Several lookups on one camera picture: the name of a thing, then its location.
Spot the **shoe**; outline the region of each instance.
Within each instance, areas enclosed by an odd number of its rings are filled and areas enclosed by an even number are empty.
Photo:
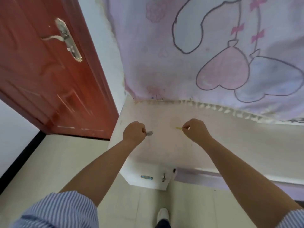
[[[170,222],[169,212],[166,208],[161,208],[157,214],[157,223],[162,219],[165,219]]]

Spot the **forearm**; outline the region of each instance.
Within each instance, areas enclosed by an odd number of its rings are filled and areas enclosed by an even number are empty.
[[[289,211],[302,209],[279,187],[214,139],[200,146],[257,227],[275,227]]]
[[[77,191],[98,206],[135,145],[121,141],[83,168],[60,192]]]

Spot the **tile floor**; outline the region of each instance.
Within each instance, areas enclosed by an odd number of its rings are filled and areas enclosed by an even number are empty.
[[[0,195],[0,227],[58,192],[106,151],[107,141],[48,135]],[[119,174],[98,207],[101,228],[153,228],[158,210],[169,209],[173,228],[255,227],[229,191],[171,181],[167,191],[130,186]]]

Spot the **cartoon arm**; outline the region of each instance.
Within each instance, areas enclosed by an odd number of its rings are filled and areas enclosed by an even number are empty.
[[[203,20],[214,8],[239,0],[188,0],[178,11],[172,26],[174,45],[184,54],[199,47],[203,40]]]

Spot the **door panel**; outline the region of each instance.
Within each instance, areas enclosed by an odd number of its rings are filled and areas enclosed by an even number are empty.
[[[42,40],[60,35],[56,18],[67,24],[82,62],[72,57],[65,42]],[[107,104],[100,86],[108,88],[106,83],[97,83],[61,0],[1,0],[3,94],[52,133],[110,138],[118,113]]]

